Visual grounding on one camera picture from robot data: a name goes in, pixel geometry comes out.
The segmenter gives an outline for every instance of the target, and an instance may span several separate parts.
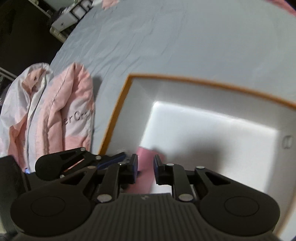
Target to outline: silver screw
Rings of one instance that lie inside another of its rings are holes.
[[[112,196],[109,194],[101,194],[97,197],[97,200],[101,203],[109,202],[112,200]]]
[[[180,194],[178,198],[183,202],[190,202],[191,200],[193,200],[193,196],[188,193]]]

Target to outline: white container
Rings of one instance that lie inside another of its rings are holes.
[[[273,197],[279,229],[294,195],[295,137],[295,103],[205,80],[135,74],[119,96],[100,154],[132,154],[142,146],[188,170],[205,166]]]

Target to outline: pink jacket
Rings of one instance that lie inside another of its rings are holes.
[[[93,83],[80,64],[53,77],[48,64],[27,68],[10,86],[0,115],[0,157],[13,155],[23,171],[37,159],[84,146],[90,150]]]

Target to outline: bed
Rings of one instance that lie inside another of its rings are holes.
[[[94,80],[92,152],[129,73],[198,77],[296,101],[296,19],[261,0],[122,0],[94,7],[51,63]]]

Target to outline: open box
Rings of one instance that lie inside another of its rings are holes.
[[[132,74],[99,153],[132,154],[141,146],[188,170],[205,166],[272,196],[279,230],[293,209],[295,136],[294,103],[206,80]]]

